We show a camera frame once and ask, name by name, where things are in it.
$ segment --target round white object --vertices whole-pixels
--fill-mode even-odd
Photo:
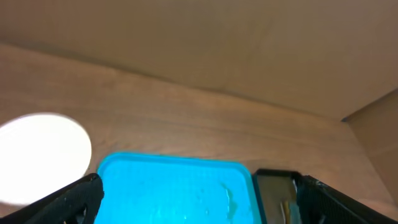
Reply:
[[[69,117],[28,114],[0,127],[0,202],[28,205],[80,179],[91,159],[87,132]]]

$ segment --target wooden surface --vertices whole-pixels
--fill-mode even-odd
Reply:
[[[0,40],[336,120],[398,87],[396,0],[0,1]]]
[[[88,172],[116,151],[224,159],[393,202],[349,126],[305,113],[1,44],[0,109],[0,123],[41,111],[76,119],[91,138]]]
[[[398,90],[354,114],[349,125],[398,203]]]

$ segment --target blue tray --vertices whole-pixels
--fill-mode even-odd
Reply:
[[[96,224],[261,223],[251,175],[236,162],[119,152],[98,174]]]

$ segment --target beige wall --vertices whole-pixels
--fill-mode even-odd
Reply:
[[[349,125],[398,203],[398,90],[352,115]]]
[[[396,0],[0,1],[0,40],[341,119],[398,87]]]

